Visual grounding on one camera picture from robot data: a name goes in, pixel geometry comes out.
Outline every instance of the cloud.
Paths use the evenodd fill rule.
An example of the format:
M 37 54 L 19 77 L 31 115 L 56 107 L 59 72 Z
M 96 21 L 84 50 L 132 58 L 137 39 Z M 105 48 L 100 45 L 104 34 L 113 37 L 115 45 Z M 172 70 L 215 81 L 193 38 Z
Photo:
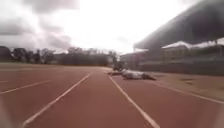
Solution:
M 77 9 L 78 0 L 24 0 L 37 13 L 50 13 L 58 9 Z
M 32 28 L 20 19 L 0 22 L 0 35 L 22 35 L 32 32 Z
M 71 47 L 70 41 L 71 39 L 66 35 L 59 35 L 54 33 L 49 33 L 45 37 L 46 42 L 49 43 L 50 46 L 67 50 Z

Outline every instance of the tree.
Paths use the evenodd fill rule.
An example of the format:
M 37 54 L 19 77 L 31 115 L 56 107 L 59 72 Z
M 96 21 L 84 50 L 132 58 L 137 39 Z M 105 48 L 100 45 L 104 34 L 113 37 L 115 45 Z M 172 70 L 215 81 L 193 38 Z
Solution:
M 22 62 L 26 62 L 27 51 L 24 48 L 15 48 L 12 52 L 13 57 Z
M 12 59 L 9 48 L 0 46 L 0 60 L 10 60 Z
M 41 53 L 41 61 L 44 64 L 49 64 L 54 59 L 54 50 L 49 50 L 47 48 L 42 49 Z

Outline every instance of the track lane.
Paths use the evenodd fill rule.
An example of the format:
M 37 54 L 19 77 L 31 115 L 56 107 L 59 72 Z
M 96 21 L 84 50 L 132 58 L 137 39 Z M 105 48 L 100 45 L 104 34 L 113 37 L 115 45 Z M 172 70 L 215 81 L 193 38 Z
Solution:
M 161 128 L 213 128 L 224 115 L 223 105 L 167 90 L 141 80 L 113 77 L 118 85 L 152 116 Z
M 18 127 L 22 125 L 23 121 L 61 95 L 86 74 L 87 71 L 74 72 L 70 69 L 69 72 L 61 72 L 60 75 L 63 77 L 58 77 L 50 83 L 6 93 L 0 96 L 0 100 L 10 117 L 11 123 Z
M 28 128 L 152 128 L 110 79 L 95 71 Z

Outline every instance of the sky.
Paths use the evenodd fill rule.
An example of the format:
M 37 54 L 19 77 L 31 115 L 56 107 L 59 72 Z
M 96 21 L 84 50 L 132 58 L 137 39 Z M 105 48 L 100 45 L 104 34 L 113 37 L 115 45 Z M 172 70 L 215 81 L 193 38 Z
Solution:
M 199 0 L 1 0 L 0 45 L 133 51 Z

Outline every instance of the red track surface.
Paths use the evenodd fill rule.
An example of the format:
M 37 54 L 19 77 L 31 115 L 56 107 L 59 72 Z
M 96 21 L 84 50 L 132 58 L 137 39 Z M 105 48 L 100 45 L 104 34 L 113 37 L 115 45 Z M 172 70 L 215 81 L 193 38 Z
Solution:
M 160 128 L 224 127 L 220 103 L 161 88 L 150 81 L 112 79 Z M 154 126 L 102 68 L 1 64 L 0 81 L 7 81 L 0 82 L 0 128 Z

